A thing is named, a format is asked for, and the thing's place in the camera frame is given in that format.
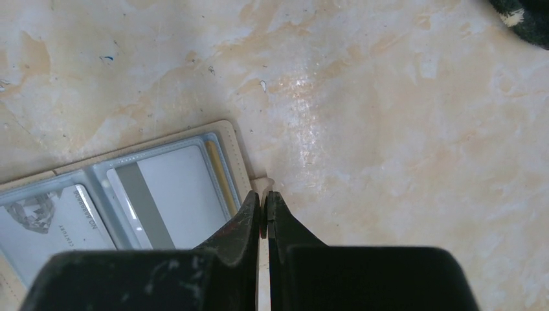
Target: black object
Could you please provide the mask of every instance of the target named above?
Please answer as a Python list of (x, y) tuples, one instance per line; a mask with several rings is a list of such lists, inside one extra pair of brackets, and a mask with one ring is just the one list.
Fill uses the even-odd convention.
[(256, 310), (260, 231), (268, 232), (271, 308), (478, 310), (452, 256), (436, 248), (330, 247), (278, 192), (189, 251), (74, 251), (40, 271), (22, 310)]
[(490, 0), (507, 27), (522, 40), (549, 50), (549, 1)]

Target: beige marble floor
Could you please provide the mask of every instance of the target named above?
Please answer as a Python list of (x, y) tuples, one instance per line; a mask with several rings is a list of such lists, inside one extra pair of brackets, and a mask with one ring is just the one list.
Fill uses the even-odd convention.
[(549, 52), (482, 0), (248, 1), (4, 0), (0, 181), (228, 119), (327, 243), (441, 246), (484, 310), (546, 310)]

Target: beige leather edge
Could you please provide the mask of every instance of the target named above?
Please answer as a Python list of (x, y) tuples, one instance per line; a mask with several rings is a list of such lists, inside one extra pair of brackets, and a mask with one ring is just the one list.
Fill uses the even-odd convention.
[(0, 255), (0, 309), (19, 310), (25, 293), (25, 287), (12, 266), (3, 255)]
[(252, 187), (250, 185), (250, 180), (246, 172), (244, 160), (242, 159), (242, 153), (240, 152), (240, 148), (238, 147), (238, 142), (236, 141), (234, 128), (232, 127), (232, 124), (226, 120), (213, 122), (210, 124), (199, 126), (197, 128), (192, 128), (187, 131), (167, 135), (158, 139), (146, 141), (145, 143), (136, 144), (136, 145), (122, 148), (116, 151), (108, 152), (106, 154), (98, 155), (96, 157), (92, 157), (90, 159), (79, 161), (73, 164), (65, 165), (64, 167), (56, 168), (54, 170), (50, 170), (50, 171), (42, 172), (26, 178), (10, 181), (8, 183), (4, 183), (0, 185), (0, 191), (6, 191), (8, 189), (13, 189), (15, 187), (24, 186), (29, 183), (33, 183), (35, 181), (40, 181), (46, 178), (51, 178), (56, 175), (72, 172), (73, 170), (79, 170), (83, 167), (87, 167), (89, 165), (93, 165), (101, 161), (114, 159), (116, 157), (120, 157), (126, 154), (160, 146), (162, 144), (172, 143), (174, 141), (178, 141), (181, 139), (189, 138), (195, 135), (208, 133), (208, 132), (217, 133), (219, 143), (221, 144), (221, 147), (225, 153), (225, 160), (227, 160), (227, 166), (229, 166), (229, 170), (234, 176), (234, 183), (235, 183), (234, 186), (236, 187), (236, 192), (238, 193), (238, 196), (240, 197), (240, 199), (244, 200), (248, 192), (252, 189)]

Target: dark fabric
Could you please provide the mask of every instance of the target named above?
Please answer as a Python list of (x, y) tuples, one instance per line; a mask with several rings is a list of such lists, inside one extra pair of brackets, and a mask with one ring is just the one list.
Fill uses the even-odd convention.
[(518, 23), (510, 23), (521, 39), (549, 50), (549, 0), (490, 0), (505, 22), (507, 17), (518, 14)]

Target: gray stripe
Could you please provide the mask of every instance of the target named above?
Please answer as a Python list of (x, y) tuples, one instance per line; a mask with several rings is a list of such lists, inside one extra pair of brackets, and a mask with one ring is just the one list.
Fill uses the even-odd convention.
[(129, 201), (154, 249), (175, 249), (137, 163), (116, 168)]

